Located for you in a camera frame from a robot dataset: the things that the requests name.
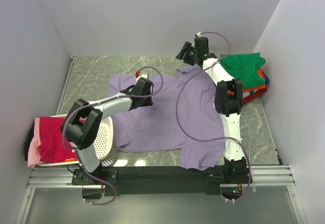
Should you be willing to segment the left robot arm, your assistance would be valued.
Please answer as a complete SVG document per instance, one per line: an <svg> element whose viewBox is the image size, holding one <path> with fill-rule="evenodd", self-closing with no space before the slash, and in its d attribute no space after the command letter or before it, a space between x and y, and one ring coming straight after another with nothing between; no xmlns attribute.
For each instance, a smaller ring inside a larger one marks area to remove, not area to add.
<svg viewBox="0 0 325 224"><path fill-rule="evenodd" d="M102 177L98 169L101 163L93 145L102 120L121 112L152 106L152 94L153 82L140 77L134 85L114 96L94 102L75 101L60 128L62 143L75 152L84 170L83 178L89 184L98 183Z"/></svg>

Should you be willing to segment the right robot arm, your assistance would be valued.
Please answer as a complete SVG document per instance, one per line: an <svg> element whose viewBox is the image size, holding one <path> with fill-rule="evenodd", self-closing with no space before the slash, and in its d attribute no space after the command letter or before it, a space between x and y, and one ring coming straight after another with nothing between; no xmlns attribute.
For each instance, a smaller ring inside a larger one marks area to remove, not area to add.
<svg viewBox="0 0 325 224"><path fill-rule="evenodd" d="M194 42L185 42L178 60L188 65L198 65L216 85L214 106L221 117L225 140L224 164L222 173L212 175L219 182L237 183L249 176L250 163L242 146L240 116L243 107L243 84L235 79L221 65L220 59L209 51L209 41L202 33L197 33Z"/></svg>

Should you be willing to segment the lavender t shirt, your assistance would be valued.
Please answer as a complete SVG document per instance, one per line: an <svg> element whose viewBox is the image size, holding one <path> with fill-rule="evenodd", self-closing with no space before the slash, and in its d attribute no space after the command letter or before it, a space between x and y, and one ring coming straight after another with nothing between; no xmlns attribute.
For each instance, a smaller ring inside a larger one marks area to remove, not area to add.
<svg viewBox="0 0 325 224"><path fill-rule="evenodd" d="M123 152L181 150L180 166L205 170L224 152L220 115L214 108L215 85L198 66L175 76L151 75L161 91L153 105L113 115L114 140Z"/></svg>

